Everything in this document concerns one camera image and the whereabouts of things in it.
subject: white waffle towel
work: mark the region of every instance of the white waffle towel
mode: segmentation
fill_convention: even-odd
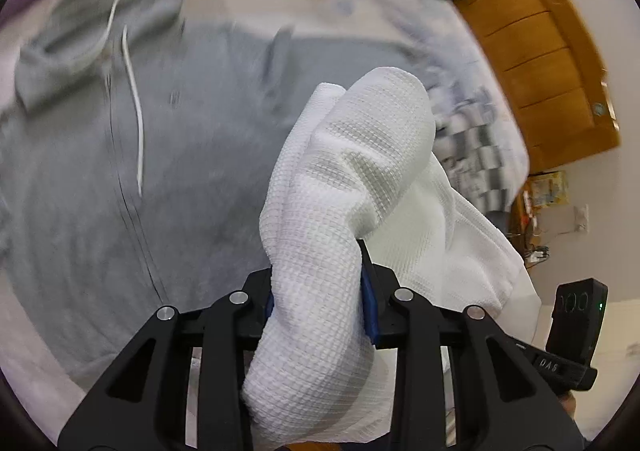
[[[291,131],[260,216],[274,309],[243,388],[259,448],[389,430],[395,368],[364,333],[357,238],[436,305],[496,315],[507,301],[522,260],[450,187],[434,131],[398,68],[320,84]]]

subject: white drawstring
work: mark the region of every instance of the white drawstring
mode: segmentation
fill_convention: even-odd
[[[120,0],[113,0],[113,4],[111,5],[111,12],[109,13],[109,20],[107,21],[107,28],[104,29],[102,36],[98,39],[97,43],[91,47],[87,52],[79,56],[75,59],[75,64],[69,66],[69,69],[73,72],[84,70],[91,63],[93,63],[102,51],[104,50],[107,41],[109,40],[109,34],[111,33],[111,27],[113,26],[113,17],[116,14],[116,7],[118,6]]]
[[[131,57],[129,55],[129,44],[127,43],[127,26],[122,30],[122,53],[124,56],[124,64],[127,69],[127,78],[129,86],[133,94],[133,103],[136,106],[136,115],[138,116],[138,195],[142,198],[142,169],[145,158],[145,127],[142,122],[142,106],[140,106],[140,95],[138,94],[138,86],[136,78],[133,75],[133,66],[131,66]]]

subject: checkered cloth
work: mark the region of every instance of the checkered cloth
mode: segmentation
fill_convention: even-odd
[[[494,120],[494,107],[481,88],[474,98],[460,102],[451,116],[436,118],[433,144],[453,189],[485,216],[511,207],[502,155],[492,137]]]

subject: white wall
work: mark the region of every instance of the white wall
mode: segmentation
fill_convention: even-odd
[[[622,147],[564,167],[572,203],[589,205],[590,232],[548,242],[550,259],[531,272],[543,304],[558,284],[586,277],[605,283],[610,301],[640,297],[640,9],[634,0],[572,1],[609,71]]]
[[[551,327],[552,306],[543,306],[533,344],[544,348]],[[590,391],[575,391],[575,421],[593,439],[620,407],[640,373],[640,301],[609,303],[591,366],[598,377]]]
[[[609,71],[622,147],[564,167],[572,203],[589,205],[590,231],[543,238],[550,259],[532,269],[531,277],[548,305],[560,283],[595,277],[609,287],[592,361],[598,378],[591,391],[575,393],[576,422],[591,439],[620,407],[640,372],[640,9],[634,0],[572,1]],[[547,212],[566,217],[566,212]],[[540,311],[534,339],[540,348],[551,310],[543,306]]]

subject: gray fabric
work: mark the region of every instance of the gray fabric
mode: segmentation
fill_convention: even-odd
[[[451,116],[436,120],[433,154],[453,189],[504,232],[504,216],[492,214],[511,208],[508,176],[490,129],[494,114],[489,95],[481,88],[474,98],[460,102]]]
[[[112,2],[59,4],[21,52],[18,103],[0,131],[4,263],[82,387],[162,304],[208,306],[268,266],[258,216],[280,149],[320,82],[349,87],[397,66],[434,84],[414,69],[420,54],[402,47],[185,26],[182,0],[122,0],[106,52],[78,70]],[[145,124],[142,198],[125,24]]]

